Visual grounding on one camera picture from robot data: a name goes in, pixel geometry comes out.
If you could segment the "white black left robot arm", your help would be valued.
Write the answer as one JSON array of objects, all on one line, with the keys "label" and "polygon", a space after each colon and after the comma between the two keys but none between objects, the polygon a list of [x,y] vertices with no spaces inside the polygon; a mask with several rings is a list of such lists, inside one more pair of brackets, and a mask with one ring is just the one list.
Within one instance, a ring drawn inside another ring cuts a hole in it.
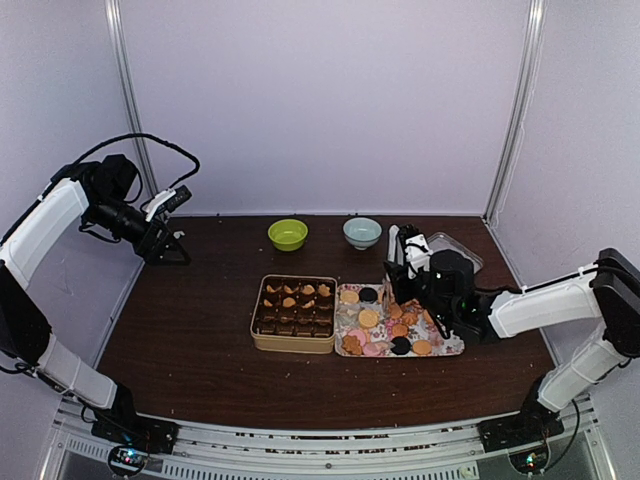
[{"label": "white black left robot arm", "polygon": [[[139,138],[172,150],[192,164],[187,173],[141,206],[129,194],[140,175],[132,161],[123,154],[98,161],[91,158],[108,146]],[[46,281],[63,287],[88,279],[88,274],[78,272],[79,261],[62,258],[61,245],[72,226],[105,243],[129,244],[151,266],[188,264],[190,257],[164,216],[190,199],[184,183],[199,170],[194,154],[155,135],[129,133],[107,139],[62,166],[1,239],[2,353],[18,360],[16,372],[38,377],[95,411],[123,444],[137,442],[144,433],[131,391],[65,346],[32,294],[42,292]],[[177,254],[177,259],[168,259],[170,253]]]}]

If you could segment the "gold cookie tin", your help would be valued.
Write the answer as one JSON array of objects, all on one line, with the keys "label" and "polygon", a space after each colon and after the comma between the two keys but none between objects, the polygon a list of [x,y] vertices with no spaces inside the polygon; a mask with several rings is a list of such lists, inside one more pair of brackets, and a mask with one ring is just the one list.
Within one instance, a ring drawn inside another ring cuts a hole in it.
[{"label": "gold cookie tin", "polygon": [[[266,295],[267,283],[281,284],[282,291]],[[331,277],[264,276],[250,324],[254,346],[280,353],[331,353],[337,287],[337,281]]]}]

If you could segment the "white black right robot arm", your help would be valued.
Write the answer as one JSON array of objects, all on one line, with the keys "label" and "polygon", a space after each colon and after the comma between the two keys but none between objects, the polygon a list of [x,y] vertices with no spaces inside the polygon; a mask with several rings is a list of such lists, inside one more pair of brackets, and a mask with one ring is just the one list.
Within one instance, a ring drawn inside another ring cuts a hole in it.
[{"label": "white black right robot arm", "polygon": [[399,303],[417,301],[443,338],[494,343],[523,332],[582,319],[598,328],[572,358],[538,378],[520,411],[485,420],[485,451],[543,442],[563,431],[558,417],[578,395],[639,355],[639,270],[613,248],[577,272],[533,287],[482,289],[472,262],[454,250],[428,255],[424,267],[386,261]]}]

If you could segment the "metal serving tongs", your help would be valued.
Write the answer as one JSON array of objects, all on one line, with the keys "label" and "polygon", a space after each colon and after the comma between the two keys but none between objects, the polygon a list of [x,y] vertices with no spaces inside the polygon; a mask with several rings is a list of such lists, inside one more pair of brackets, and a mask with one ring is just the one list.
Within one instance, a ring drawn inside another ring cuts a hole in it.
[{"label": "metal serving tongs", "polygon": [[395,302],[393,288],[388,280],[384,280],[379,293],[379,303],[385,319],[391,317],[391,305]]}]

